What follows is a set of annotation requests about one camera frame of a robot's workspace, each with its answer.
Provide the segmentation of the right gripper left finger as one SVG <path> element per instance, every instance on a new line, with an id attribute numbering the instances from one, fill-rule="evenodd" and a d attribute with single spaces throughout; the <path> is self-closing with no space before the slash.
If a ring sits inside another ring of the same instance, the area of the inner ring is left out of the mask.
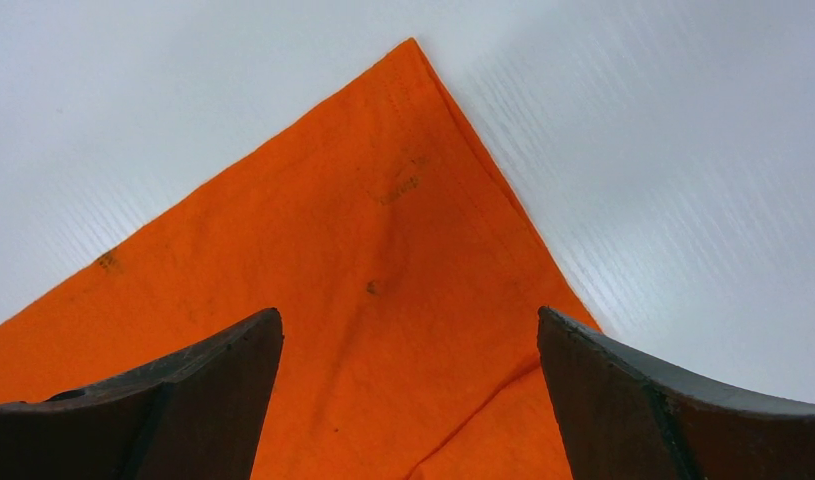
<path id="1" fill-rule="evenodd" d="M 0 404 L 0 479 L 247 479 L 282 347 L 269 308 L 105 380 Z"/>

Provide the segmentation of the orange t shirt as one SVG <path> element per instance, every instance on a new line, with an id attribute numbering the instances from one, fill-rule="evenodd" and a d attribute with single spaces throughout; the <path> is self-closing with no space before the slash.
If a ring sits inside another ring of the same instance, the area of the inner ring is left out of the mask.
<path id="1" fill-rule="evenodd" d="M 414 40 L 0 326 L 0 403 L 268 307 L 257 479 L 567 479 L 539 307 L 588 313 Z"/>

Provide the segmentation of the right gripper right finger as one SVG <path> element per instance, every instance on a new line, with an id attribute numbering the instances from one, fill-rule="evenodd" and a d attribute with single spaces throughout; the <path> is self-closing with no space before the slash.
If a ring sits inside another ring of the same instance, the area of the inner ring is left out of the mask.
<path id="1" fill-rule="evenodd" d="M 815 404 L 696 374 L 549 307 L 537 344 L 577 479 L 815 479 Z"/>

